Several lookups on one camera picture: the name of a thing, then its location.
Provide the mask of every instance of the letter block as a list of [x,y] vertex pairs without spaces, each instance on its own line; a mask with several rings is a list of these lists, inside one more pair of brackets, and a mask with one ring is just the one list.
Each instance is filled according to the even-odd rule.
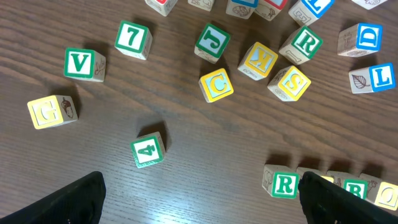
[[362,57],[381,48],[383,26],[376,24],[356,24],[340,32],[337,54],[347,57]]
[[324,15],[335,0],[298,0],[289,10],[289,15],[300,26],[309,26]]
[[27,107],[35,129],[56,127],[78,119],[70,96],[47,96],[28,102]]
[[231,36],[211,24],[206,24],[195,45],[195,54],[210,63],[216,63],[223,54]]
[[335,181],[332,177],[329,177],[329,176],[323,174],[322,172],[320,172],[320,170],[317,170],[317,169],[310,169],[310,168],[305,168],[305,167],[298,167],[296,169],[296,173],[299,174],[300,179],[303,177],[305,172],[313,172],[314,174],[319,175],[320,177],[323,177],[324,179],[326,179],[327,181],[332,182],[332,183]]
[[225,13],[242,19],[249,19],[258,4],[259,0],[228,0]]
[[145,0],[147,5],[162,16],[167,16],[178,0]]
[[295,199],[300,176],[286,166],[265,165],[262,187],[275,198]]
[[188,3],[210,12],[213,7],[214,0],[188,0]]
[[166,153],[162,136],[158,131],[137,138],[130,143],[130,147],[138,168],[162,162]]
[[368,192],[368,183],[365,180],[361,180],[360,178],[346,172],[329,170],[326,174],[334,178],[334,184],[336,184],[337,186],[342,187],[346,191],[351,192],[361,199],[366,199],[366,194]]
[[308,27],[296,30],[279,49],[279,53],[294,65],[300,65],[313,58],[323,40]]
[[254,11],[257,15],[271,21],[285,7],[287,0],[259,0],[259,5]]
[[278,54],[256,42],[246,52],[238,70],[257,81],[268,76],[277,59]]
[[398,208],[398,186],[382,181],[367,174],[361,174],[359,178],[368,182],[366,200],[379,207],[396,211]]
[[128,21],[120,23],[114,46],[127,56],[147,60],[152,34],[147,27]]
[[234,93],[234,88],[226,70],[223,68],[202,76],[199,79],[199,86],[207,103],[212,103]]
[[94,50],[68,47],[65,52],[63,74],[77,80],[103,82],[106,59]]
[[380,5],[381,3],[386,2],[387,0],[352,0],[352,1],[364,7],[365,9],[370,10]]
[[351,91],[354,94],[374,93],[396,87],[392,63],[353,70],[348,75]]
[[297,101],[310,86],[309,80],[295,66],[282,69],[268,84],[268,89],[282,101]]

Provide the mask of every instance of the wooden block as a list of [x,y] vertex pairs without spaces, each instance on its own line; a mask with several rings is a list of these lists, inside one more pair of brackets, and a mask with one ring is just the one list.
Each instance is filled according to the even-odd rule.
[[226,13],[242,19],[249,19],[258,4],[259,0],[228,0]]
[[304,173],[308,172],[308,171],[313,172],[314,174],[319,175],[320,177],[323,177],[324,179],[326,179],[327,181],[330,181],[332,183],[335,181],[334,178],[323,174],[320,170],[317,170],[317,169],[298,167],[296,170],[296,173],[298,173],[298,175],[300,176],[300,179],[301,179],[303,177]]
[[195,45],[195,54],[210,63],[216,63],[231,37],[214,25],[206,24]]
[[63,74],[77,80],[103,82],[106,59],[94,50],[67,48]]
[[381,48],[383,26],[359,23],[340,32],[337,54],[347,57],[362,57]]
[[162,16],[167,16],[178,0],[145,0],[148,6],[155,9]]
[[301,65],[313,58],[323,40],[307,26],[296,30],[279,49],[279,53],[294,65]]
[[380,5],[381,3],[386,2],[387,0],[352,0],[352,1],[364,7],[365,9],[370,10]]
[[366,198],[368,183],[365,180],[361,180],[359,177],[346,172],[328,171],[326,174],[334,178],[334,184],[337,186],[342,187],[361,199]]
[[265,165],[262,187],[275,198],[295,199],[300,177],[286,166]]
[[257,15],[271,21],[285,7],[287,0],[259,0],[259,5],[254,11]]
[[234,93],[234,88],[226,70],[223,68],[202,76],[199,79],[199,86],[207,103],[212,103]]
[[138,168],[162,162],[166,153],[159,132],[137,138],[130,143],[130,147]]
[[114,46],[124,55],[147,60],[152,34],[147,27],[128,21],[120,23]]
[[47,96],[28,102],[27,107],[35,129],[56,127],[78,119],[70,96]]
[[317,21],[335,3],[335,0],[298,0],[289,10],[289,15],[300,26],[309,26]]
[[282,101],[297,101],[310,86],[309,80],[295,66],[282,69],[268,84],[268,89]]
[[213,7],[214,0],[188,0],[188,3],[210,12]]
[[268,76],[277,59],[278,54],[256,42],[246,52],[238,70],[254,80],[260,80]]
[[379,207],[396,211],[398,208],[398,186],[382,181],[377,177],[361,174],[360,179],[368,182],[366,200]]
[[374,93],[396,87],[392,63],[353,70],[348,75],[351,91],[355,94]]

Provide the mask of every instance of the wood grain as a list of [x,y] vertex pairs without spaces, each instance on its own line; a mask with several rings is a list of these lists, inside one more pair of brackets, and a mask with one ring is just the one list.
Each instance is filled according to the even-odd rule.
[[[255,82],[237,66],[259,41],[277,52],[299,26],[291,1],[272,21],[225,14],[227,0],[206,12],[179,0],[168,17],[143,0],[0,1],[0,217],[98,170],[107,196],[101,223],[305,223],[300,202],[271,198],[264,164],[349,171],[398,184],[398,89],[354,95],[348,72],[392,62],[398,69],[398,2],[367,11],[344,0],[311,25],[324,44],[299,66],[312,84],[298,102],[268,89],[290,65],[280,57],[270,78]],[[121,20],[148,26],[148,61],[113,45]],[[207,22],[231,34],[212,65],[193,53]],[[358,22],[384,26],[382,50],[337,56],[338,34]],[[67,47],[106,56],[104,83],[63,76]],[[235,92],[206,103],[201,75],[224,67]],[[37,131],[27,102],[65,94],[79,121]],[[169,135],[165,161],[137,169],[129,143],[159,124]]]

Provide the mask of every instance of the brown wood surface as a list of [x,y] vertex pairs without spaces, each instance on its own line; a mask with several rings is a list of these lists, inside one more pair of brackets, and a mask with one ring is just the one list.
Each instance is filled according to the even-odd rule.
[[[227,0],[206,12],[179,0],[168,17],[144,0],[0,1],[0,217],[98,170],[108,189],[101,223],[306,223],[299,199],[270,197],[261,187],[266,162],[362,170],[398,184],[398,89],[354,95],[348,72],[392,62],[398,69],[398,2],[367,11],[350,0],[310,26],[324,40],[299,66],[312,84],[298,102],[283,103],[239,73],[259,41],[277,51],[299,26],[287,14],[267,22],[225,14]],[[148,61],[113,45],[121,20],[150,28]],[[212,65],[193,53],[205,24],[231,34]],[[382,49],[362,58],[337,56],[339,31],[358,22],[384,26]],[[106,56],[104,83],[63,76],[67,47]],[[273,77],[289,66],[280,56]],[[198,78],[224,67],[235,92],[206,103]],[[71,95],[79,120],[35,130],[30,100]],[[129,143],[166,131],[165,161],[137,169]]]

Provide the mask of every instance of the green square border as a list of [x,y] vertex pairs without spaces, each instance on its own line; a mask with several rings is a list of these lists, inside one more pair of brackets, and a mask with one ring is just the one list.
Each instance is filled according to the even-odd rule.
[[[319,44],[314,48],[314,50],[312,51],[312,54],[310,54],[309,56],[305,55],[305,52],[303,52],[301,49],[299,49],[298,47],[296,47],[294,45],[294,43],[296,43],[297,39],[300,37],[301,33],[304,32],[304,30],[309,31],[309,33],[311,33],[314,37],[316,37],[319,40]],[[320,38],[316,33],[314,33],[312,30],[310,30],[310,28],[308,28],[307,26],[303,26],[300,30],[300,32],[298,32],[298,34],[294,37],[294,40],[292,41],[292,46],[294,48],[296,48],[299,52],[303,53],[304,56],[306,56],[306,58],[312,59],[312,57],[316,54],[316,52],[319,50],[319,48],[322,46],[323,44],[323,40],[322,38]]]
[[[88,53],[91,54],[91,67],[90,67],[90,74],[89,75],[82,75],[77,73],[70,73],[68,72],[68,65],[69,65],[69,52],[81,52],[81,53]],[[70,78],[93,78],[94,77],[94,64],[95,64],[95,51],[88,50],[88,49],[76,49],[72,47],[68,47],[65,51],[65,65],[63,68],[63,75]]]
[[[144,35],[142,36],[142,40],[143,40],[143,41],[141,42],[141,45],[139,46],[139,49],[138,49],[138,50],[133,49],[133,48],[131,48],[131,47],[126,47],[126,46],[124,46],[124,45],[118,44],[118,43],[119,43],[119,39],[120,39],[120,35],[122,34],[122,28],[123,28],[123,26],[124,26],[125,24],[130,25],[130,26],[134,26],[134,27],[138,27],[138,28],[144,30]],[[114,46],[117,47],[117,48],[123,49],[123,50],[128,50],[128,51],[130,51],[130,52],[142,53],[142,51],[144,50],[145,40],[147,39],[148,30],[149,30],[148,27],[144,27],[144,26],[142,26],[142,25],[135,24],[135,23],[129,22],[129,21],[122,21],[122,22],[120,23],[120,26],[119,26],[118,36],[116,37],[116,41],[115,41],[115,43],[114,43]]]
[[365,185],[365,190],[364,190],[364,195],[363,195],[364,198],[362,198],[362,199],[366,199],[367,192],[368,192],[368,182],[366,180],[346,179],[346,180],[344,180],[344,187],[343,187],[344,190],[346,190],[348,183],[364,184]]
[[[221,48],[220,48],[220,51],[219,51],[217,54],[214,54],[213,52],[209,51],[208,49],[204,48],[202,45],[199,44],[199,42],[201,41],[202,37],[205,35],[205,31],[206,31],[207,28],[209,28],[209,27],[211,27],[211,28],[217,30],[218,32],[220,32],[221,34],[223,34],[223,35],[226,37],[226,39],[225,39],[223,45],[222,45]],[[197,46],[199,49],[201,49],[202,51],[204,51],[204,52],[210,54],[211,56],[216,57],[216,58],[220,58],[221,55],[223,54],[223,52],[224,52],[224,50],[225,50],[225,48],[226,48],[226,45],[228,44],[228,42],[229,42],[230,39],[231,39],[231,36],[230,36],[227,32],[221,30],[220,28],[214,26],[213,24],[207,23],[206,26],[205,26],[205,28],[204,28],[204,30],[203,30],[203,32],[202,32],[202,33],[200,34],[200,36],[199,36],[199,39],[198,39],[198,41],[197,41],[196,46]]]
[[[143,142],[143,141],[148,141],[148,140],[151,140],[151,139],[153,139],[153,140],[155,141],[156,148],[157,148],[157,153],[158,153],[158,155],[159,155],[159,158],[158,158],[158,159],[155,159],[155,160],[153,160],[153,161],[148,161],[148,162],[139,163],[138,157],[137,157],[137,153],[136,153],[136,150],[135,150],[136,148],[134,147],[134,144],[140,143],[140,142]],[[157,140],[157,138],[156,138],[155,136],[151,136],[151,137],[147,137],[147,138],[142,138],[142,139],[138,139],[137,141],[133,141],[132,143],[130,143],[130,148],[131,148],[132,155],[133,155],[133,157],[134,157],[134,160],[135,160],[136,165],[137,165],[138,168],[142,168],[142,167],[154,165],[154,164],[156,164],[156,163],[160,163],[160,162],[163,161],[162,150],[160,149],[159,142],[158,142],[158,140]]]
[[291,195],[291,196],[290,196],[290,195],[281,195],[281,194],[276,195],[276,194],[274,194],[274,190],[275,190],[274,187],[275,187],[275,186],[272,186],[271,195],[272,195],[273,197],[275,197],[275,198],[289,198],[289,199],[295,199],[296,196],[297,196],[297,189],[298,189],[299,182],[300,182],[300,175],[299,175],[299,174],[296,174],[296,173],[294,173],[294,172],[281,172],[281,171],[274,172],[274,184],[276,184],[277,174],[284,174],[284,175],[296,176],[297,181],[296,181],[296,184],[295,184],[295,186],[294,186],[294,194]]

